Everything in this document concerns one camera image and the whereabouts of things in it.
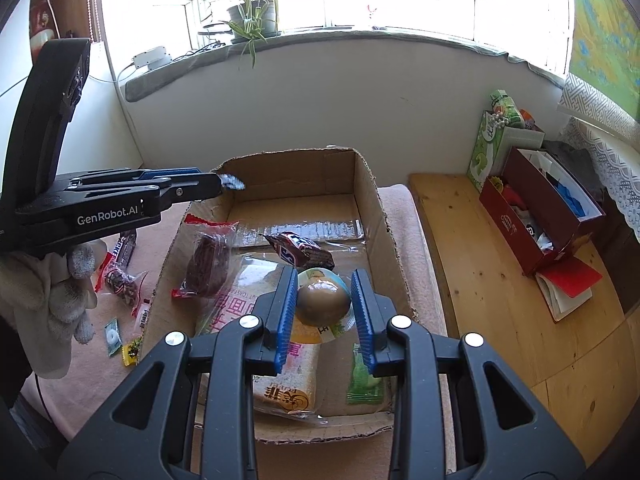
brown egg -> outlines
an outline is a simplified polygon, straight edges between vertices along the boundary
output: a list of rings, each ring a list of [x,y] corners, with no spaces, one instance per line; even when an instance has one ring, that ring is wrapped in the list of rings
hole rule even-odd
[[[305,325],[329,326],[340,321],[350,305],[351,298],[340,285],[316,278],[298,289],[296,316]]]

red gift box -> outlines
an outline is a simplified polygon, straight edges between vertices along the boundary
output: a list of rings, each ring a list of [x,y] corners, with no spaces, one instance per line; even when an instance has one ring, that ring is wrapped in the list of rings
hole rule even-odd
[[[566,185],[583,207],[586,216],[578,218],[556,188],[546,179],[536,164]],[[512,148],[507,158],[502,180],[520,195],[537,224],[552,241],[554,248],[543,252],[526,230],[515,211],[491,184],[482,188],[480,202],[484,205],[505,240],[511,247],[522,270],[531,275],[554,261],[562,259],[586,243],[604,223],[605,214],[588,192],[562,165],[546,152]]]

green sauce packet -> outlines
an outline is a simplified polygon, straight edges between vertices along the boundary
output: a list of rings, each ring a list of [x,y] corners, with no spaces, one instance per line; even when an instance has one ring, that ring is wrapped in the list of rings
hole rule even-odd
[[[382,377],[369,374],[364,364],[360,345],[353,345],[353,370],[347,390],[347,404],[379,404],[385,400],[385,385]]]

white wall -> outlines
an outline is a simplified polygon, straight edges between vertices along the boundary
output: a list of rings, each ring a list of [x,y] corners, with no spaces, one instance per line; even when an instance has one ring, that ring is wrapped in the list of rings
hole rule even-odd
[[[151,168],[263,150],[360,150],[379,186],[412,172],[465,173],[489,92],[504,88],[555,137],[561,89],[524,64],[398,40],[305,43],[196,70],[130,103]]]
[[[0,32],[0,93],[28,75],[31,70],[29,6],[30,0],[20,0]],[[90,73],[101,79],[112,79],[101,44],[92,45]],[[23,87],[24,82],[0,97],[0,176],[15,109]],[[125,166],[137,168],[141,163],[140,153],[117,101],[115,86],[89,79],[73,120],[66,129],[58,172]]]
[[[0,94],[16,81],[29,75],[29,70],[31,70],[29,4],[30,0],[20,0],[0,32],[0,59],[2,59],[0,62]],[[9,134],[25,82],[26,80],[22,81],[0,97],[0,188],[2,187],[1,177]]]

gloved hand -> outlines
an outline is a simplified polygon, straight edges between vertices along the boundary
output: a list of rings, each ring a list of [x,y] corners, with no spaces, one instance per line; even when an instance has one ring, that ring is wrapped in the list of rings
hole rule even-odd
[[[91,275],[107,253],[101,240],[51,253],[0,254],[0,316],[18,333],[33,371],[45,379],[66,375],[71,338],[87,344],[94,326],[86,312],[97,298]]]

